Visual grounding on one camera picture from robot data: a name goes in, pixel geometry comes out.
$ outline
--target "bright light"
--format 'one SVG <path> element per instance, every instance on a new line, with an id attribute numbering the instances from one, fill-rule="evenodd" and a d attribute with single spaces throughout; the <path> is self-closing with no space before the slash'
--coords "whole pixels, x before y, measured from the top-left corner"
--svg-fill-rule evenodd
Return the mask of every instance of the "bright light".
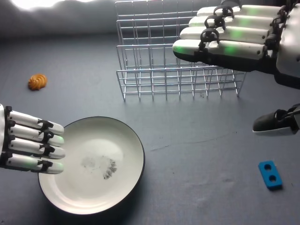
<path id="1" fill-rule="evenodd" d="M 33 8 L 49 8 L 57 2 L 66 0 L 11 0 L 14 5 L 21 9 L 30 10 Z M 81 2 L 89 2 L 94 0 L 77 0 Z"/>

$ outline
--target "metal wire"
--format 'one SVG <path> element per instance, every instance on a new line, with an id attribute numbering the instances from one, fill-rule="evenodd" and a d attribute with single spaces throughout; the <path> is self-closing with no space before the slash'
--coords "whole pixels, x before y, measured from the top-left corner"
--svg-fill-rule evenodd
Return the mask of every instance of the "metal wire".
<path id="1" fill-rule="evenodd" d="M 124 101 L 128 94 L 205 93 L 220 96 L 231 90 L 240 94 L 246 73 L 202 62 L 191 63 L 176 58 L 173 43 L 201 7 L 194 0 L 117 1 L 117 46 L 120 70 L 116 75 Z"/>

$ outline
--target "background wall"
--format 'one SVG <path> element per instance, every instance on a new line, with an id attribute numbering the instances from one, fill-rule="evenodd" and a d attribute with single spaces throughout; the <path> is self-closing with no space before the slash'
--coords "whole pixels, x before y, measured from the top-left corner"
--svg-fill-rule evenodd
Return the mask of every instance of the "background wall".
<path id="1" fill-rule="evenodd" d="M 15 7 L 10 0 L 0 0 L 0 38 L 116 32 L 115 1 L 64 1 L 52 8 L 24 11 Z M 274 2 L 243 0 L 242 3 L 273 5 Z M 220 0 L 195 0 L 194 10 L 219 3 Z M 165 10 L 172 11 L 176 0 L 164 0 L 164 4 Z M 179 0 L 179 7 L 181 10 L 191 10 L 192 0 Z M 151 12 L 161 11 L 161 2 L 157 1 Z"/>

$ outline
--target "plate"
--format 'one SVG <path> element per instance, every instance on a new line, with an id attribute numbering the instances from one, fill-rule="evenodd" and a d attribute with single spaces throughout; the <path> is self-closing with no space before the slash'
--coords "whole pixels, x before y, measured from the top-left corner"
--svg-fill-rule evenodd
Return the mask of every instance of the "plate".
<path id="1" fill-rule="evenodd" d="M 138 184 L 145 152 L 137 134 L 125 123 L 90 117 L 65 127 L 64 172 L 39 173 L 48 200 L 74 214 L 102 212 L 121 202 Z"/>

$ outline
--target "tabletop surface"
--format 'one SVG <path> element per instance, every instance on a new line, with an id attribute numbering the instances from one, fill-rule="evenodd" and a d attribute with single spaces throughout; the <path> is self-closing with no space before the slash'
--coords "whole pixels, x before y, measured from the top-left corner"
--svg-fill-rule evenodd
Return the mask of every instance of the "tabletop surface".
<path id="1" fill-rule="evenodd" d="M 142 180 L 121 204 L 76 216 L 53 207 L 36 173 L 0 169 L 0 224 L 298 225 L 299 138 L 262 137 L 253 121 L 300 102 L 300 91 L 273 76 L 248 73 L 240 97 L 197 94 L 128 96 L 115 71 L 116 35 L 28 39 L 1 44 L 0 102 L 14 110 L 67 125 L 90 116 L 127 123 L 146 156 Z M 48 85 L 30 91 L 32 74 Z M 258 170 L 273 160 L 283 190 L 269 191 Z"/>

